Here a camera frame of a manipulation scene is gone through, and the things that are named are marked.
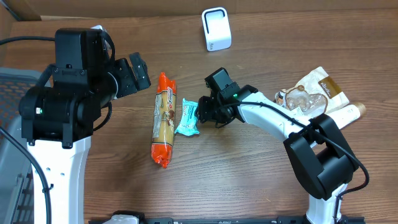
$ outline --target snack package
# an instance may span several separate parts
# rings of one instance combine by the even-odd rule
[[[275,101],[296,114],[312,118],[336,111],[349,103],[346,95],[322,67],[312,70],[293,88],[276,93]]]
[[[157,86],[150,154],[163,168],[172,158],[176,90],[175,80],[170,81],[162,72]]]
[[[193,136],[199,134],[197,129],[198,118],[195,116],[195,111],[198,108],[198,103],[182,99],[182,117],[180,124],[176,128],[174,134],[181,133],[185,136]]]

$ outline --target white cylindrical tube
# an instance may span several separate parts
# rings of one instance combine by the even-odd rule
[[[362,103],[354,103],[352,105],[345,106],[344,108],[331,112],[328,114],[339,129],[349,125],[353,121],[359,119],[366,113],[366,108]]]

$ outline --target teal bag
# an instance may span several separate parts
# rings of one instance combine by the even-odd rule
[[[182,99],[182,116],[181,121],[175,133],[181,133],[185,136],[193,136],[194,134],[199,134],[197,129],[198,118],[195,116],[195,111],[198,108],[198,103],[193,101],[186,101],[185,98]]]

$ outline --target orange snack wrapper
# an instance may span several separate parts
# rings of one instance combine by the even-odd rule
[[[176,94],[175,80],[169,80],[162,72],[157,86],[150,154],[163,168],[172,159]]]

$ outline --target blue gray crate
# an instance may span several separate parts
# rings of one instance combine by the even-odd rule
[[[21,138],[19,100],[41,73],[0,68],[0,126],[26,146]],[[0,137],[0,223],[33,223],[33,180],[30,162],[3,136]]]

